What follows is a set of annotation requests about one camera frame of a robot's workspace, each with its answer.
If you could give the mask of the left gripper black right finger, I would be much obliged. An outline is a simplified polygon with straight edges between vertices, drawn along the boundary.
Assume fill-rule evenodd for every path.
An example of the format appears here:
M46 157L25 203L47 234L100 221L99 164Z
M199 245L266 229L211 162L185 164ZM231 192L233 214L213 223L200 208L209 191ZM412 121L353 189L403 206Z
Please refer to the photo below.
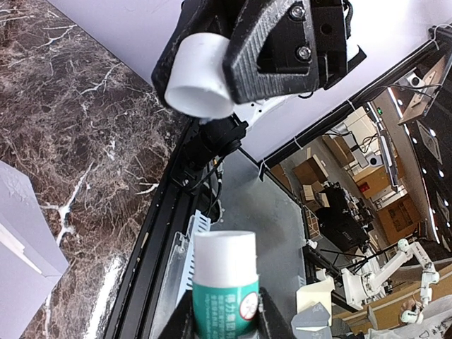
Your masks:
M275 302L264 287L259 288L257 312L258 338L293 339L292 329L281 315Z

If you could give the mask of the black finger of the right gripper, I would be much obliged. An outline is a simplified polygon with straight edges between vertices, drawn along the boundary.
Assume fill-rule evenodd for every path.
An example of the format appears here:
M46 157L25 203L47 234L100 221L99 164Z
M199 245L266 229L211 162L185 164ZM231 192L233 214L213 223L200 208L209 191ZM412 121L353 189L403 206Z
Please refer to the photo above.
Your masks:
M319 66L310 1L245 1L222 69L237 104L316 91Z
M211 22L212 1L183 1L176 28L163 49L151 74L153 87L163 106L169 105L165 99L165 91L180 44L183 39L192 34L207 32Z

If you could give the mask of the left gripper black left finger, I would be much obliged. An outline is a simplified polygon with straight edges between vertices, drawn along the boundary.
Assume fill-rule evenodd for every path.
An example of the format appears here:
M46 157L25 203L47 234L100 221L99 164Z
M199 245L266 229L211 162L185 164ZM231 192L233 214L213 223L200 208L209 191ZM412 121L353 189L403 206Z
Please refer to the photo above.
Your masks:
M192 291L186 291L158 339L194 339Z

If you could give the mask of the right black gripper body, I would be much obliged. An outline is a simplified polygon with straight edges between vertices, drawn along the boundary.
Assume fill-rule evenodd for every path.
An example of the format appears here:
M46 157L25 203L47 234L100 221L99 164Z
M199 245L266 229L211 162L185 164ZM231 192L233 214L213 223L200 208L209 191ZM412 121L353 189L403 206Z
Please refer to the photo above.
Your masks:
M332 88L367 57L353 40L354 8L350 1L310 1L314 34L310 88Z

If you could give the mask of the green glue stick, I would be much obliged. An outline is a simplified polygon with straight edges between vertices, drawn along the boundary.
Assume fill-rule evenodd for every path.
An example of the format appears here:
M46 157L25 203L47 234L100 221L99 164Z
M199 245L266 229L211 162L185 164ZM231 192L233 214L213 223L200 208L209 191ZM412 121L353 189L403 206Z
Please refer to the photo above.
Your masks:
M254 232L195 234L192 303L198 338L243 338L255 331L256 259Z

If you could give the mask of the white glue stick cap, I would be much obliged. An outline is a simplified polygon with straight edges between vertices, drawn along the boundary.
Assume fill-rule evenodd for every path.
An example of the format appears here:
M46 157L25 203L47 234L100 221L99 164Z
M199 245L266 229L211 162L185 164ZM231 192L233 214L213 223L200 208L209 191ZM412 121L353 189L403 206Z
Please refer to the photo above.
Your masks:
M200 119L224 119L233 113L222 70L229 42L210 32L190 35L181 42L165 90L171 108Z

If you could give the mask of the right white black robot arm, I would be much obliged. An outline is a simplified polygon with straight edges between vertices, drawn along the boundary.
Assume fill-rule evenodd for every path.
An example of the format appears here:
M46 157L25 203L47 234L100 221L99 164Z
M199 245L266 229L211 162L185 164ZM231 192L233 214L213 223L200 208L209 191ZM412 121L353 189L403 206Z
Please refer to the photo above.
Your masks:
M359 65L352 17L349 1L183 1L151 75L161 102L195 119L173 180L197 190L261 114Z

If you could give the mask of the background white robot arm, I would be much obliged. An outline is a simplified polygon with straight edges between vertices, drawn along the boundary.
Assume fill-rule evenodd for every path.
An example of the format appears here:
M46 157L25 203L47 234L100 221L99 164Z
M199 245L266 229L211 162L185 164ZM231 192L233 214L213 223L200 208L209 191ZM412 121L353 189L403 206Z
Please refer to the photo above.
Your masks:
M259 338L331 338L331 305L350 312L365 310L369 318L374 313L369 303L386 296L385 286L391 276L412 258L421 268L420 300L413 309L403 311L400 320L407 324L421 324L424 311L432 301L433 284L440 281L434 262L419 242L401 239L396 254L384 265L371 265L374 256L357 262L363 271L354 273L348 268L337 269L310 245L302 248L308 284L297 291L298 312L287 324L266 290L261 290L258 308Z

